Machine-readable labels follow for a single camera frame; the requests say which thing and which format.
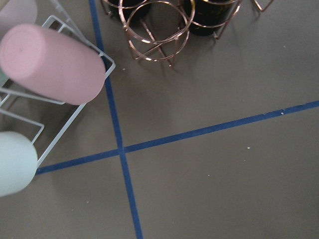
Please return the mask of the pink plastic cup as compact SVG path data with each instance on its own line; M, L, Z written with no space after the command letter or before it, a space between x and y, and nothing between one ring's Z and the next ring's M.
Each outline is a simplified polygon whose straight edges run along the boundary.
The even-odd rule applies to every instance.
M17 25L4 35L0 68L22 87L71 105L93 100L106 78L104 62L97 52L34 24Z

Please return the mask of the mint green plastic cup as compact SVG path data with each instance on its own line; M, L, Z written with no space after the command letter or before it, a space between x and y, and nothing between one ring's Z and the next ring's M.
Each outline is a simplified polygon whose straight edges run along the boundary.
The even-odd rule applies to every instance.
M0 133L0 196L23 190L37 170L37 152L32 142L14 131Z

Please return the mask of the pale pink cup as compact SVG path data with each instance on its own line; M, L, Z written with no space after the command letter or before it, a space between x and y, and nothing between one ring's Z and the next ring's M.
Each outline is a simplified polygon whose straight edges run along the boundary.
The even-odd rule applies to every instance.
M35 0L0 1L0 39L13 27L23 23L35 23L37 19Z

